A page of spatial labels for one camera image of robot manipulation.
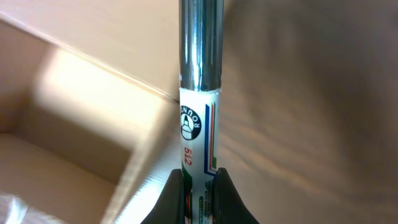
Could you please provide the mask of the black and white marker pen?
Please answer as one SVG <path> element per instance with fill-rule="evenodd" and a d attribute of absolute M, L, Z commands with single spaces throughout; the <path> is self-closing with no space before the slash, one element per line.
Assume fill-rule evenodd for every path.
<path fill-rule="evenodd" d="M 184 222 L 212 224 L 223 53 L 223 0 L 179 2 Z"/>

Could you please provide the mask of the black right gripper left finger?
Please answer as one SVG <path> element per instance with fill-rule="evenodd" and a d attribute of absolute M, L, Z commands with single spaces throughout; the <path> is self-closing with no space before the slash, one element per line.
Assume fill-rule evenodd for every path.
<path fill-rule="evenodd" d="M 184 224 L 185 197 L 182 171 L 174 169 L 155 206 L 141 224 Z"/>

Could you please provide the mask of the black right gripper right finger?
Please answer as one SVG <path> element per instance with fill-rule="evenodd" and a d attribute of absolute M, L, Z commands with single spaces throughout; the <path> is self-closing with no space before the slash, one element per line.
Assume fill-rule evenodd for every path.
<path fill-rule="evenodd" d="M 217 170 L 213 182 L 213 213 L 216 224 L 259 224 L 246 208 L 223 167 Z"/>

